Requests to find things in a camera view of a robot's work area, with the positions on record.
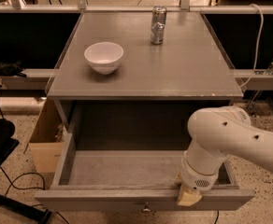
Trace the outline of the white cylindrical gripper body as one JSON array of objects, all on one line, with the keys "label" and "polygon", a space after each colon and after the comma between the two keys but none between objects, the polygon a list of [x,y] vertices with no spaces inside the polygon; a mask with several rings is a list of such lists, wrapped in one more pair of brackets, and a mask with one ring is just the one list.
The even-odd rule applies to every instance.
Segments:
[{"label": "white cylindrical gripper body", "polygon": [[213,187],[215,181],[218,179],[218,174],[199,174],[185,159],[182,159],[180,165],[180,179],[181,182],[190,189],[208,191]]}]

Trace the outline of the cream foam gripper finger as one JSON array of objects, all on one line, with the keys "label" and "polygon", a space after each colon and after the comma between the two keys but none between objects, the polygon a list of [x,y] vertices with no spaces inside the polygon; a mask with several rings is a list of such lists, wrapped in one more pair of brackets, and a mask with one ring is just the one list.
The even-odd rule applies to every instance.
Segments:
[{"label": "cream foam gripper finger", "polygon": [[191,189],[182,183],[180,174],[177,174],[175,184],[180,187],[177,203],[179,206],[192,206],[198,203],[202,199],[202,195],[199,190]]}]

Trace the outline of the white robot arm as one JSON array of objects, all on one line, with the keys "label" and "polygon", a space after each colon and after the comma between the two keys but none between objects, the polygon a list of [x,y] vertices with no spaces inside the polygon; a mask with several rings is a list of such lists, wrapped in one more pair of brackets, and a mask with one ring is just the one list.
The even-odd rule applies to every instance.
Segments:
[{"label": "white robot arm", "polygon": [[191,143],[181,158],[179,206],[192,206],[211,190],[230,156],[250,161],[273,174],[273,132],[251,125],[237,106],[203,108],[188,119]]}]

